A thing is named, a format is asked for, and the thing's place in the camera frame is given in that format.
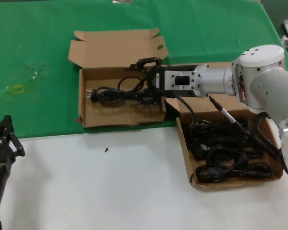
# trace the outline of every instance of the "green table surface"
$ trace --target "green table surface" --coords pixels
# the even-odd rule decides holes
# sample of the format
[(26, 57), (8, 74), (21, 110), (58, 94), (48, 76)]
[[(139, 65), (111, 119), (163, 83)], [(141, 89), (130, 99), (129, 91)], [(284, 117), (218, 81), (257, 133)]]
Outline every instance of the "green table surface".
[(262, 0), (264, 9), (270, 16), (270, 19), (276, 28), (279, 37), (286, 35), (288, 37), (287, 31), (284, 27), (284, 20), (288, 19), (288, 0)]
[(154, 27), (165, 37), (168, 64), (232, 61), (247, 48), (281, 44), (262, 5), (253, 1), (0, 3), (0, 120), (11, 114), (22, 138), (174, 125), (84, 130), (75, 122), (78, 69), (67, 59), (73, 32)]

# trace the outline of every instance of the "white table surface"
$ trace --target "white table surface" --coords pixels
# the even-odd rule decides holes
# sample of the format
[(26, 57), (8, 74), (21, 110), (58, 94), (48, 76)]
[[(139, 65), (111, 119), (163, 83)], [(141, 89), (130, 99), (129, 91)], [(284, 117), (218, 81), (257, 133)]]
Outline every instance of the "white table surface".
[(21, 142), (3, 230), (288, 230), (286, 174), (257, 187), (195, 189), (175, 127)]

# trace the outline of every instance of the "cardboard box flap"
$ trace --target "cardboard box flap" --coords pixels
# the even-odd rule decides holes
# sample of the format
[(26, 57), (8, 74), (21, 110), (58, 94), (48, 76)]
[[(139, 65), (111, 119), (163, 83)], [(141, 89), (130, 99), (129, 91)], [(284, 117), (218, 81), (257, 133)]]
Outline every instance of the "cardboard box flap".
[(187, 144), (183, 135), (183, 131), (182, 131), (179, 118), (176, 118), (176, 122), (177, 122), (178, 135), (179, 135), (180, 144), (182, 148), (183, 158), (184, 158), (184, 162), (186, 165), (187, 175), (188, 175), (189, 182), (191, 183), (192, 178), (194, 177), (194, 171), (193, 171), (193, 167), (189, 158), (189, 152), (187, 149)]
[[(237, 110), (248, 110), (245, 106), (239, 103), (237, 97), (235, 96), (228, 96), (225, 94), (212, 94), (211, 96), (229, 112)], [(189, 104), (195, 113), (208, 113), (217, 111), (208, 97), (184, 97), (184, 100)], [(188, 108), (181, 101), (179, 101), (179, 109), (180, 115), (190, 113)]]
[(81, 41), (150, 39), (159, 34), (159, 29), (151, 30), (115, 30), (115, 31), (75, 31), (74, 35)]
[(68, 59), (82, 68), (129, 67), (142, 58), (168, 56), (159, 29), (128, 31), (75, 31)]

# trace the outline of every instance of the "black power cable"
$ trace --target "black power cable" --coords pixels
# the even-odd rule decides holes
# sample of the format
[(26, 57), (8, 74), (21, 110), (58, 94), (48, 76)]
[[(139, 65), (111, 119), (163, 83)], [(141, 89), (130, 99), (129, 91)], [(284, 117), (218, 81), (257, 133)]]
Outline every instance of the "black power cable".
[(191, 113), (191, 115), (192, 115), (192, 121), (191, 121), (191, 123), (190, 123), (190, 125), (189, 125), (189, 128), (191, 129), (191, 128), (194, 126), (195, 121), (197, 120), (197, 119), (196, 119), (196, 116), (195, 116), (195, 113), (194, 113), (194, 111), (192, 110), (192, 108), (189, 106), (189, 104), (188, 104), (184, 99), (182, 99), (182, 98), (179, 97), (179, 96), (177, 96), (176, 98), (177, 98), (178, 100), (180, 100), (180, 101), (189, 109), (189, 111), (190, 111), (190, 113)]
[(267, 152), (274, 159), (280, 160), (280, 154), (259, 130), (259, 122), (267, 114), (259, 114), (252, 121), (251, 128), (245, 118), (233, 118), (214, 98), (211, 102), (223, 113), (228, 121), (211, 123), (197, 120), (192, 114), (192, 126), (184, 130), (187, 147), (197, 160), (206, 160), (206, 165), (196, 169), (199, 182), (216, 183), (232, 178), (270, 178), (271, 167), (260, 159)]
[[(121, 85), (128, 79), (138, 79), (139, 82), (130, 91), (124, 91), (121, 89)], [(124, 100), (134, 100), (138, 101), (140, 104), (160, 104), (160, 96), (153, 95), (148, 89), (144, 89), (146, 81), (147, 77), (140, 78), (129, 76), (121, 79), (117, 88), (102, 86), (89, 92), (89, 96), (93, 103), (100, 102), (104, 106), (119, 106)]]

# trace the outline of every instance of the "open cardboard box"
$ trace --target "open cardboard box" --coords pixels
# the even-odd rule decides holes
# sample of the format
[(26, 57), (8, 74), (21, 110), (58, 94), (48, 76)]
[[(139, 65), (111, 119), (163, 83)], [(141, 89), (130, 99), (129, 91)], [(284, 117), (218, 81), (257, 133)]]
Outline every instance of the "open cardboard box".
[[(128, 76), (143, 77), (143, 73), (127, 68), (142, 58), (166, 58), (168, 50), (159, 29), (126, 31), (75, 31), (79, 39), (72, 40), (69, 60), (82, 67), (79, 71), (78, 115), (83, 127), (137, 125), (163, 122), (164, 101), (160, 105), (142, 105), (125, 100), (118, 107), (106, 107), (86, 98), (86, 90), (101, 86), (117, 88), (119, 81)], [(123, 90), (133, 89), (138, 80), (128, 79)]]
[[(210, 66), (214, 67), (225, 67), (230, 63), (209, 63)], [(247, 120), (252, 121), (256, 116), (251, 113), (246, 107), (242, 106), (236, 97), (231, 97), (222, 94), (212, 95), (217, 102), (219, 102), (232, 116), (243, 116)], [(190, 98), (186, 97), (184, 100), (190, 105), (199, 119), (204, 119), (212, 122), (225, 121), (226, 117), (221, 114), (214, 105), (210, 102), (209, 98)], [(272, 168), (272, 177), (263, 180), (251, 180), (251, 179), (232, 179), (221, 183), (201, 183), (197, 180), (195, 170), (198, 166), (205, 164), (205, 161), (196, 161), (191, 151), (187, 149), (186, 141), (183, 134), (183, 127), (188, 127), (192, 121), (192, 116), (188, 108), (176, 99), (167, 99), (167, 102), (180, 112), (180, 118), (177, 118), (177, 127), (180, 137), (180, 143), (182, 147), (183, 157), (186, 165), (188, 179), (190, 184), (195, 188), (204, 189), (226, 189), (233, 187), (242, 187), (248, 185), (262, 184), (263, 182), (279, 180), (283, 175), (283, 167), (267, 153), (264, 153), (263, 157), (259, 159), (262, 162), (269, 164)], [(273, 131), (267, 119), (261, 121), (259, 124), (261, 132), (271, 140), (277, 147), (278, 144), (274, 137)]]

